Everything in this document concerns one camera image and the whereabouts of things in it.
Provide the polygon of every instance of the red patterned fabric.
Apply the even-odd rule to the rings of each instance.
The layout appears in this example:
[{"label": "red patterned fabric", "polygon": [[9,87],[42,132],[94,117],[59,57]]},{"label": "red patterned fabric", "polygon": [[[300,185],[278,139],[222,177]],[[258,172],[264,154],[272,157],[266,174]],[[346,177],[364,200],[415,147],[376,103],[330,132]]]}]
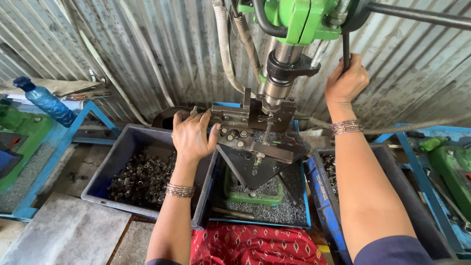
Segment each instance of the red patterned fabric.
[{"label": "red patterned fabric", "polygon": [[190,264],[326,265],[327,262],[303,229],[212,222],[204,231],[193,230]]}]

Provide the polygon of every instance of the bottle cap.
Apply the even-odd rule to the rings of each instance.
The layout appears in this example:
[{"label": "bottle cap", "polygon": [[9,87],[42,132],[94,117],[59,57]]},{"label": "bottle cap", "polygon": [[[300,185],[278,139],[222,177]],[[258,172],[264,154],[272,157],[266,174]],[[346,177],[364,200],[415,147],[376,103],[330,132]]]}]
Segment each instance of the bottle cap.
[{"label": "bottle cap", "polygon": [[23,89],[25,92],[32,91],[33,89],[36,88],[36,85],[34,85],[31,82],[31,79],[26,76],[21,76],[15,80],[13,80],[13,85],[15,87]]}]

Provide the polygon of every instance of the corrugated metal sheet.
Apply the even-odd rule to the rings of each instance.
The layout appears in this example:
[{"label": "corrugated metal sheet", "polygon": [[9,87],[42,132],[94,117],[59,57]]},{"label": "corrugated metal sheet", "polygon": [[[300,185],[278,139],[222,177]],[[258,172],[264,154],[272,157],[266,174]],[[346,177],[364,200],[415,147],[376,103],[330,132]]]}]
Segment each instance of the corrugated metal sheet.
[{"label": "corrugated metal sheet", "polygon": [[[93,58],[80,48],[77,35],[56,1],[0,3],[1,79],[29,74],[89,80],[90,68],[103,76]],[[157,61],[175,105],[209,107],[212,101],[240,100],[241,95],[224,75],[210,0],[127,1],[154,58],[145,56],[117,0],[74,2],[87,26],[83,30],[149,121],[167,107],[149,59]],[[471,17],[470,0],[379,2]],[[253,14],[247,20],[261,57],[268,36],[253,22]],[[471,99],[470,32],[372,14],[360,30],[351,34],[350,42],[352,52],[363,55],[371,78],[353,102],[367,127],[470,110],[466,104]],[[317,42],[304,52],[312,56],[316,47]],[[241,84],[256,88],[244,46],[234,34],[231,54]],[[323,87],[340,57],[341,41],[333,41],[321,62],[322,70],[314,77],[296,80],[291,96],[303,113],[329,119]],[[135,121],[118,93],[114,95],[97,100],[97,104],[114,120]]]}]

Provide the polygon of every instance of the navy blue sleeve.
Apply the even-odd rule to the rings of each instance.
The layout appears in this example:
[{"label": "navy blue sleeve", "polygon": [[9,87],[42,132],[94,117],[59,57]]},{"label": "navy blue sleeve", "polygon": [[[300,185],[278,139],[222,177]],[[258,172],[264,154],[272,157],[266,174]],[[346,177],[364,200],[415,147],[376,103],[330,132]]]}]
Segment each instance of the navy blue sleeve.
[{"label": "navy blue sleeve", "polygon": [[146,264],[144,265],[181,265],[181,264],[174,261],[166,260],[163,258],[156,258],[156,259],[147,261]]},{"label": "navy blue sleeve", "polygon": [[375,240],[355,257],[354,265],[433,265],[417,238],[391,236]]}]

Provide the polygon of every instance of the blue plastic bottle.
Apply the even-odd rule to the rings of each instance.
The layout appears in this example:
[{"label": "blue plastic bottle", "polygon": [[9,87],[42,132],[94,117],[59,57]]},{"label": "blue plastic bottle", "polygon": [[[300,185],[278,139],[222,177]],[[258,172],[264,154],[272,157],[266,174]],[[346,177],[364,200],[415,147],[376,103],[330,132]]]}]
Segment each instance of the blue plastic bottle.
[{"label": "blue plastic bottle", "polygon": [[26,98],[47,113],[58,123],[69,128],[77,115],[43,86],[36,86],[26,76],[13,80],[15,87],[24,90]]}]

